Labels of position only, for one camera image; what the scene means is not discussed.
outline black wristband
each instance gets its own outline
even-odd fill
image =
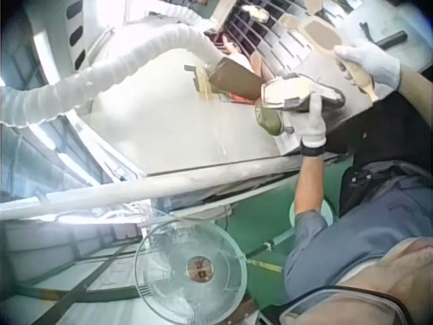
[[[325,153],[325,145],[318,148],[310,148],[304,146],[303,142],[300,142],[300,153],[305,157],[317,157]]]

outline white glove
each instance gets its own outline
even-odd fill
[[[365,39],[350,42],[351,46],[337,45],[334,51],[337,58],[358,63],[366,73],[371,74],[376,83],[384,83],[393,89],[400,84],[400,62],[377,45]]]
[[[289,120],[304,146],[318,148],[326,143],[326,125],[322,118],[322,99],[318,93],[310,96],[310,110],[305,113],[288,112]]]

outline electric fan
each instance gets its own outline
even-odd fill
[[[175,324],[218,324],[240,304],[246,258],[230,235],[209,221],[169,221],[135,254],[141,298]]]

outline ventilation hose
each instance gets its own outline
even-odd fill
[[[0,88],[0,123],[9,127],[26,127],[50,121],[121,83],[171,49],[186,49],[207,64],[217,64],[224,56],[203,33],[192,27],[173,24],[157,28],[155,32],[158,34],[128,54],[97,62],[55,85],[30,91]]]
[[[215,23],[209,19],[203,19],[193,10],[190,10],[182,5],[173,5],[159,0],[151,0],[145,2],[144,9],[150,12],[156,12],[168,17],[174,17],[181,22],[192,26],[194,29],[205,32],[215,27]]]

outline forearm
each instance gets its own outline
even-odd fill
[[[401,93],[432,127],[432,83],[420,73],[401,65]]]
[[[295,214],[320,212],[323,201],[323,155],[304,157],[295,193]]]

